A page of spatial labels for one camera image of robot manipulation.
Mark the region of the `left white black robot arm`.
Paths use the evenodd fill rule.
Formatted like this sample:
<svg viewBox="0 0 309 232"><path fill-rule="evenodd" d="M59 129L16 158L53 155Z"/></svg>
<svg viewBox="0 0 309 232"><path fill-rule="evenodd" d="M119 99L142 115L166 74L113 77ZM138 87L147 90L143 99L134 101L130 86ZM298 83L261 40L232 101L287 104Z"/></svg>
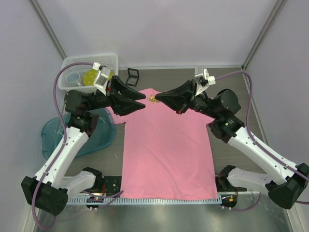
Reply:
<svg viewBox="0 0 309 232"><path fill-rule="evenodd" d="M113 76L94 93L70 90L64 98L70 114L64 124L64 135L45 165L33 177L26 176L21 187L27 203L34 212L41 209L53 216L59 215L68 199L89 189L97 193L102 189L102 173L86 167L78 175L63 181L75 156L95 131L99 116L92 110L110 107L118 116L126 116L145 108L139 101L145 95L126 86Z"/></svg>

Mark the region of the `pink t-shirt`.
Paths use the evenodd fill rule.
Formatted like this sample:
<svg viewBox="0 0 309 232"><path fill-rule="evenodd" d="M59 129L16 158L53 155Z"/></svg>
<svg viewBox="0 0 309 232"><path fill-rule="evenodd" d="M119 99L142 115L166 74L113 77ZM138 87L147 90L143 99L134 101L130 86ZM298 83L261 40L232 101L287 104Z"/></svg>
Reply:
<svg viewBox="0 0 309 232"><path fill-rule="evenodd" d="M207 125L212 118L193 110L178 115L156 95L143 89L145 108L127 116L124 124L122 197L131 199L208 200L218 196Z"/></svg>

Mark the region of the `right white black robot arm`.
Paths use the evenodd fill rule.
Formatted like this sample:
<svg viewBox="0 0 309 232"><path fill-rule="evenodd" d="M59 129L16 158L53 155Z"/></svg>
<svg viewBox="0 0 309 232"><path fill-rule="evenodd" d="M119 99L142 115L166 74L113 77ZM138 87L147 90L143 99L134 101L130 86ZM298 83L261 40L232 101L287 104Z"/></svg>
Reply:
<svg viewBox="0 0 309 232"><path fill-rule="evenodd" d="M254 136L235 114L241 109L236 94L230 89L209 98L206 89L215 81L191 80L178 88L156 94L155 99L177 114L188 109L210 116L212 134L238 149L264 171L264 174L227 165L217 177L217 188L223 191L247 189L266 194L276 205L291 209L307 187L308 165L285 159Z"/></svg>

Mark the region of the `cream flower brooch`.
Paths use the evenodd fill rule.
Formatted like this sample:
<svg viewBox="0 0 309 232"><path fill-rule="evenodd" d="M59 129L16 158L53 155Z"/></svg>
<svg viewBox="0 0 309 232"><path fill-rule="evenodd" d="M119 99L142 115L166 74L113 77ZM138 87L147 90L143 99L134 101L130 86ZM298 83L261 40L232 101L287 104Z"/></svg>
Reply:
<svg viewBox="0 0 309 232"><path fill-rule="evenodd" d="M160 103L160 101L157 100L157 99L155 98L155 95L150 95L150 96L148 97L147 100L148 100L151 104Z"/></svg>

